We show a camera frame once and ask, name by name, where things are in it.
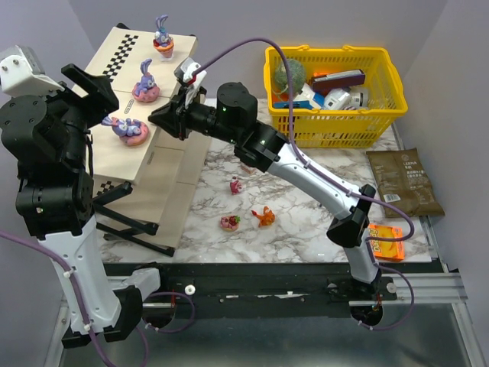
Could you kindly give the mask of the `purple bunny pink donut toy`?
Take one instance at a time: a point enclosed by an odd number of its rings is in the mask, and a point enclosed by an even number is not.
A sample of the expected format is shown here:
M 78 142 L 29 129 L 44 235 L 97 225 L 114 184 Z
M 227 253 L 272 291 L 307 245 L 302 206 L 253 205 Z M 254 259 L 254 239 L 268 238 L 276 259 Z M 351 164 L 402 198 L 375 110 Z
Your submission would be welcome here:
M 118 119 L 106 116 L 101 125 L 110 127 L 119 140 L 128 147 L 142 145 L 150 136 L 148 126 L 137 119 Z

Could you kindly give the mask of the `purple bunny cupcake toy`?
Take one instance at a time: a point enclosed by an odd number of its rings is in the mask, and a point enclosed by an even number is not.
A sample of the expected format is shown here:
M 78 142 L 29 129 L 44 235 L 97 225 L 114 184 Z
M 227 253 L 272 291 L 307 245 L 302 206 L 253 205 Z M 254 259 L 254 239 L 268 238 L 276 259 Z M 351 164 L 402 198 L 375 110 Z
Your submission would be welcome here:
M 156 18 L 157 30 L 154 33 L 153 45 L 155 50 L 161 55 L 163 60 L 170 60 L 173 57 L 174 41 L 164 27 L 164 22 L 168 15 L 161 15 Z

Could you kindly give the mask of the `orange dragon toy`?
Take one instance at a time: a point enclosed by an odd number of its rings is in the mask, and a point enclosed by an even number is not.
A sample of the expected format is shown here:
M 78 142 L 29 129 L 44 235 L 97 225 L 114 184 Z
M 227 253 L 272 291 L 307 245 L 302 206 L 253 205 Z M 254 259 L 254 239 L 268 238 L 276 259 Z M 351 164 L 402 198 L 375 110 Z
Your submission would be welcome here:
M 271 226 L 275 222 L 275 219 L 276 219 L 275 214 L 272 212 L 272 210 L 270 209 L 269 206 L 264 206 L 264 208 L 262 210 L 262 214 L 258 213 L 255 210 L 252 210 L 251 214 L 255 218 L 258 219 L 258 221 L 259 221 L 258 226 L 259 227 Z

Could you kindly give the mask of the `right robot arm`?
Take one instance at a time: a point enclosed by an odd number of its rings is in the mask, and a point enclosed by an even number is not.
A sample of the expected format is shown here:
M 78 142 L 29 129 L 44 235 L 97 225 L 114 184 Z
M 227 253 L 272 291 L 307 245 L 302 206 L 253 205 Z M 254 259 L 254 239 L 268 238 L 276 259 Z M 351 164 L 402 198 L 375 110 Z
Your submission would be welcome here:
M 189 88 L 179 92 L 148 117 L 149 122 L 174 138 L 185 140 L 191 132 L 233 144 L 241 163 L 279 177 L 321 203 L 333 216 L 327 236 L 341 246 L 358 282 L 373 284 L 380 270 L 366 243 L 368 214 L 375 189 L 344 182 L 314 165 L 283 133 L 257 118 L 257 99 L 242 83 L 218 88 L 217 104 L 186 101 Z

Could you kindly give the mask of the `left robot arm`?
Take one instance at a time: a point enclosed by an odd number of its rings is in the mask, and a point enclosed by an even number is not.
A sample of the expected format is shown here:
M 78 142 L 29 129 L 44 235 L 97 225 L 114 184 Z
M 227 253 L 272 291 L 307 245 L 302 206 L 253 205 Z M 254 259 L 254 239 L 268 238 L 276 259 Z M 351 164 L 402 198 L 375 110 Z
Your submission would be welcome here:
M 84 95 L 63 86 L 12 98 L 1 109 L 1 141 L 18 162 L 15 208 L 37 250 L 52 259 L 70 308 L 63 345 L 75 348 L 87 345 L 91 335 L 107 342 L 126 339 L 141 320 L 144 299 L 160 287 L 160 275 L 156 269 L 136 271 L 121 285 L 107 278 L 86 153 L 91 128 L 118 109 L 118 99 L 106 76 L 74 64 L 62 73 Z

